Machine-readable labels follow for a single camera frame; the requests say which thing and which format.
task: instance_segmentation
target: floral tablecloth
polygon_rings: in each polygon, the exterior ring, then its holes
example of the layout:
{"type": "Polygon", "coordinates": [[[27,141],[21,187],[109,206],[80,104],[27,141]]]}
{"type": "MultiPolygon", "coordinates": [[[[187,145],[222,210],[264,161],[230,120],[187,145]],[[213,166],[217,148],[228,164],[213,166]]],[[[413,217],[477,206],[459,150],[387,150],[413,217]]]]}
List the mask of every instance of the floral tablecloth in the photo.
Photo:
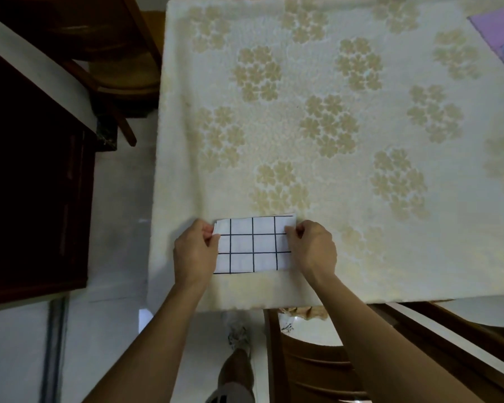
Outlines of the floral tablecloth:
{"type": "MultiPolygon", "coordinates": [[[[504,294],[504,0],[171,0],[148,304],[209,221],[322,223],[365,302],[504,294]]],[[[217,275],[200,310],[318,304],[294,272],[217,275]]]]}

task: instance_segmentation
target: white square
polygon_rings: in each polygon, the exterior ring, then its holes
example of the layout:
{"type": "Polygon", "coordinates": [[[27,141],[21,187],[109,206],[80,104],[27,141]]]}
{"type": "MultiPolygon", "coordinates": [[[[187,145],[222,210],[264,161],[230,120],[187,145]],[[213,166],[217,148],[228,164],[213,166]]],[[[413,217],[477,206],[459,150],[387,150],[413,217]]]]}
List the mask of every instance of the white square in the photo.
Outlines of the white square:
{"type": "Polygon", "coordinates": [[[215,273],[229,273],[229,255],[218,255],[215,273]]]}
{"type": "Polygon", "coordinates": [[[291,216],[275,216],[275,233],[285,233],[284,227],[297,224],[297,217],[291,216]]]}
{"type": "Polygon", "coordinates": [[[276,253],[278,257],[278,270],[289,270],[293,267],[291,253],[276,253]]]}
{"type": "Polygon", "coordinates": [[[232,219],[232,235],[251,235],[252,218],[232,219]]]}
{"type": "Polygon", "coordinates": [[[276,270],[276,254],[260,253],[254,255],[254,271],[276,270]]]}
{"type": "Polygon", "coordinates": [[[288,237],[286,235],[276,235],[276,251],[289,251],[288,237]]]}
{"type": "Polygon", "coordinates": [[[275,218],[272,216],[254,218],[254,234],[256,233],[274,233],[275,218]]]}
{"type": "Polygon", "coordinates": [[[252,253],[252,235],[232,235],[232,253],[252,253]]]}
{"type": "Polygon", "coordinates": [[[254,262],[252,254],[248,255],[233,255],[231,273],[252,273],[254,271],[254,262]]]}
{"type": "Polygon", "coordinates": [[[229,235],[229,219],[221,219],[215,222],[213,235],[229,235]]]}
{"type": "Polygon", "coordinates": [[[219,253],[229,253],[229,236],[220,237],[219,253]]]}
{"type": "Polygon", "coordinates": [[[254,253],[264,252],[275,253],[275,236],[274,235],[254,235],[254,253]]]}

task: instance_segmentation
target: purple paper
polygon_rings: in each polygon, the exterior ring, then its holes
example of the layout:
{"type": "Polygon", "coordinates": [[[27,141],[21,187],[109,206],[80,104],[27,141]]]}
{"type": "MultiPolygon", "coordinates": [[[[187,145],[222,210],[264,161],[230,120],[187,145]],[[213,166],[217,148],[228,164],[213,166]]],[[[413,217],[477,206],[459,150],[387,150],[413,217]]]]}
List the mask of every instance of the purple paper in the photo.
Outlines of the purple paper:
{"type": "Polygon", "coordinates": [[[470,22],[481,34],[491,49],[504,62],[504,8],[469,17],[470,22]]]}

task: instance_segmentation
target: shorts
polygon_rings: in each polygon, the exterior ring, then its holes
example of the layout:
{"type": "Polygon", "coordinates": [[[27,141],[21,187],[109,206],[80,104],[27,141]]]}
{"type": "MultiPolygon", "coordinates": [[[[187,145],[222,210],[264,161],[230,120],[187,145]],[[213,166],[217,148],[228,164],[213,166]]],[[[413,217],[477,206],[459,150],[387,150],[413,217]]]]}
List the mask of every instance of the shorts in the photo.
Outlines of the shorts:
{"type": "Polygon", "coordinates": [[[254,395],[243,385],[230,382],[223,384],[209,397],[206,403],[254,403],[254,395]]]}

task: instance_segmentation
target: cabinet door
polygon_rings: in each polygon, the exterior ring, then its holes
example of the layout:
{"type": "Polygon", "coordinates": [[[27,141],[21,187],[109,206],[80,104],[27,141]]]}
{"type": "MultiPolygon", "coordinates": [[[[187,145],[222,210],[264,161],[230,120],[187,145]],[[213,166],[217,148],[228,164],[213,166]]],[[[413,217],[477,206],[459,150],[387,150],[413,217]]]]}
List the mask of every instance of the cabinet door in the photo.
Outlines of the cabinet door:
{"type": "Polygon", "coordinates": [[[0,303],[86,286],[94,144],[0,57],[0,303]]]}

